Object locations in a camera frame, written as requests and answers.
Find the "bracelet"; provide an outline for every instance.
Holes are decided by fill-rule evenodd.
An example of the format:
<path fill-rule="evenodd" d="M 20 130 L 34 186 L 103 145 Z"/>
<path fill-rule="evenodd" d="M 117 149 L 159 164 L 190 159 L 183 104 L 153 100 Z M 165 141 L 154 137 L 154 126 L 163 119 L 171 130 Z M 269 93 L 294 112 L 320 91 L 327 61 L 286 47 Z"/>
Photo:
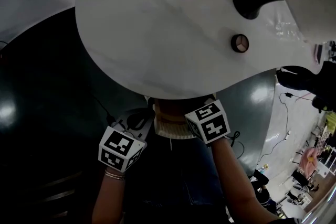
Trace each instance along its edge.
<path fill-rule="evenodd" d="M 116 179 L 116 180 L 125 180 L 125 176 L 119 176 L 119 175 L 112 174 L 109 171 L 107 171 L 106 169 L 105 169 L 105 175 L 110 177 L 110 178 Z"/>

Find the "white cube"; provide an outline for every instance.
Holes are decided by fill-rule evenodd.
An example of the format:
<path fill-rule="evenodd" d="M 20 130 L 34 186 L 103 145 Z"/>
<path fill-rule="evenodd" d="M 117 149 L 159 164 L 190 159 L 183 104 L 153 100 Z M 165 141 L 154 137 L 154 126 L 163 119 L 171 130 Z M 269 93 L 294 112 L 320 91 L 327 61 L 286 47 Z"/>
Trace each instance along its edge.
<path fill-rule="evenodd" d="M 230 133 L 220 100 L 185 115 L 185 118 L 193 135 L 203 140 L 205 144 Z"/>
<path fill-rule="evenodd" d="M 107 127 L 99 143 L 98 160 L 123 173 L 139 159 L 145 146 L 146 143 Z"/>

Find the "forearm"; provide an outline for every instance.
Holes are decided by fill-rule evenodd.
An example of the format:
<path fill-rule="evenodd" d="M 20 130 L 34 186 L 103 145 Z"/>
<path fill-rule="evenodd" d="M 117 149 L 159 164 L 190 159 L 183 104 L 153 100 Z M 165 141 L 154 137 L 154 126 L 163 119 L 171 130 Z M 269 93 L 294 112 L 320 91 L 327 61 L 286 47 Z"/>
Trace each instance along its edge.
<path fill-rule="evenodd" d="M 108 168 L 110 173 L 122 173 Z M 100 191 L 92 214 L 92 223 L 118 224 L 122 218 L 122 201 L 125 181 L 116 180 L 104 175 Z"/>
<path fill-rule="evenodd" d="M 269 223 L 278 219 L 258 202 L 229 142 L 224 138 L 216 140 L 213 142 L 212 152 L 222 191 L 235 222 Z"/>

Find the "floor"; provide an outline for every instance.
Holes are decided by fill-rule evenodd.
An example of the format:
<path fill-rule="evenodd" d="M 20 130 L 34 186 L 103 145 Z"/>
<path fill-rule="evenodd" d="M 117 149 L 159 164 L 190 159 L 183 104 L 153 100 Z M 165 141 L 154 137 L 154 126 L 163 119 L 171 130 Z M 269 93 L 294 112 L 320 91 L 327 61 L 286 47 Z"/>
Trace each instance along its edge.
<path fill-rule="evenodd" d="M 304 97 L 307 99 L 314 97 L 307 91 L 291 90 L 277 83 L 271 121 L 261 156 L 269 154 L 272 148 L 286 137 L 287 110 L 279 100 L 279 96 L 283 92 L 289 92 L 298 97 L 305 95 Z M 290 179 L 286 181 L 286 179 L 298 166 L 292 161 L 300 161 L 300 155 L 295 152 L 305 145 L 307 139 L 310 139 L 310 132 L 315 129 L 317 122 L 323 116 L 311 105 L 310 101 L 296 97 L 288 98 L 284 94 L 281 95 L 281 100 L 288 107 L 288 131 L 290 135 L 287 140 L 282 141 L 274 148 L 272 154 L 263 156 L 257 166 L 257 168 L 261 168 L 268 164 L 269 168 L 264 174 L 270 179 L 267 188 L 274 201 L 282 200 L 285 193 L 292 188 L 292 181 Z"/>

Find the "pink object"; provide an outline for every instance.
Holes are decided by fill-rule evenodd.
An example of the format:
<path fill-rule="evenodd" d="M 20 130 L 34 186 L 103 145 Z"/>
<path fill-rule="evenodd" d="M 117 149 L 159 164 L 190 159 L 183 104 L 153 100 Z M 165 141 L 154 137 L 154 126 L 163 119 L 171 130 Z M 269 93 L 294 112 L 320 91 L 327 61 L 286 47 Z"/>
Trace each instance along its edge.
<path fill-rule="evenodd" d="M 317 168 L 318 152 L 319 151 L 316 148 L 308 148 L 301 157 L 300 167 L 303 170 L 306 179 L 308 179 Z"/>

